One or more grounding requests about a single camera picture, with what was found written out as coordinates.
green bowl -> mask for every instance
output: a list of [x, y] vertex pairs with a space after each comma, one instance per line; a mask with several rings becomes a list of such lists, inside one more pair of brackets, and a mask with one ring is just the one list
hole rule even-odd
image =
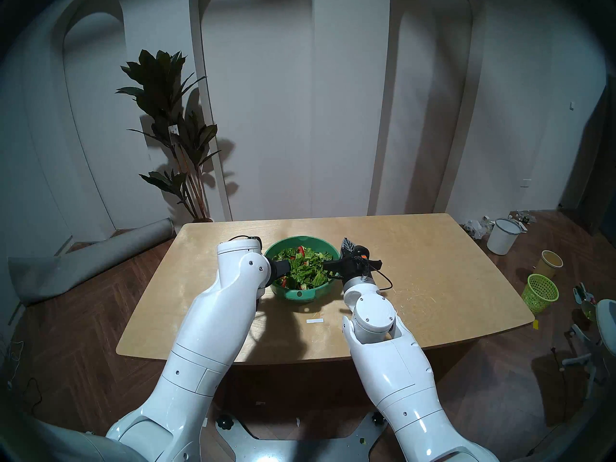
[[[338, 250], [336, 250], [330, 243], [317, 237], [307, 237], [305, 235], [285, 238], [274, 243], [267, 249], [265, 256], [268, 258], [274, 258], [285, 248], [297, 248], [298, 246], [307, 246], [308, 248], [321, 253], [328, 252], [332, 255], [334, 260], [340, 258], [340, 253], [338, 253]], [[331, 280], [330, 282], [317, 286], [317, 288], [313, 289], [286, 289], [274, 282], [272, 284], [272, 291], [277, 296], [304, 304], [305, 302], [329, 293], [333, 284], [334, 280]]]

wooden table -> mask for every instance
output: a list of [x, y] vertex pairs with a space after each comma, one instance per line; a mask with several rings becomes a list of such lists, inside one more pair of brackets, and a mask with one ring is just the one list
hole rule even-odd
[[[166, 359], [195, 296], [216, 277], [216, 245], [235, 235], [258, 235], [266, 250], [293, 235], [313, 235], [340, 246], [348, 237], [383, 260], [394, 283], [383, 294], [423, 348], [473, 340], [531, 323], [534, 317], [507, 279], [447, 214], [259, 220], [187, 224], [143, 292], [116, 351]], [[386, 281], [375, 275], [377, 285]], [[342, 285], [305, 306], [261, 299], [235, 362], [289, 363], [343, 358]], [[322, 323], [306, 320], [322, 318]]]

rolled mat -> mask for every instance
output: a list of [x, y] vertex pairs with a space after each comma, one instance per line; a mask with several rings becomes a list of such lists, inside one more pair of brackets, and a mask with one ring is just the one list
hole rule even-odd
[[9, 257], [9, 274], [24, 306], [74, 288], [122, 261], [173, 236], [166, 218], [61, 256]]

chair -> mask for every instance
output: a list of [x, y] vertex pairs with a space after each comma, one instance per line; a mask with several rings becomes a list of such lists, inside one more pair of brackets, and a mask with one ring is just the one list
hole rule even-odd
[[578, 325], [571, 327], [571, 336], [577, 336], [584, 346], [589, 351], [588, 354], [563, 359], [561, 371], [565, 370], [565, 366], [580, 364], [586, 366], [586, 370], [590, 374], [588, 387], [586, 389], [586, 399], [590, 398], [593, 390], [594, 380], [605, 380], [610, 373], [605, 365], [604, 349], [616, 356], [616, 301], [612, 299], [602, 299], [597, 303], [596, 308], [597, 326], [601, 339], [596, 344], [588, 339]]

yellow cup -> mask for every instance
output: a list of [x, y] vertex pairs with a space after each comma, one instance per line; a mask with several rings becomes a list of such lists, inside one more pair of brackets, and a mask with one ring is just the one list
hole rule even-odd
[[562, 259], [556, 253], [550, 250], [543, 250], [541, 252], [541, 258], [535, 266], [533, 273], [543, 275], [550, 280], [554, 278], [556, 270], [562, 268]]

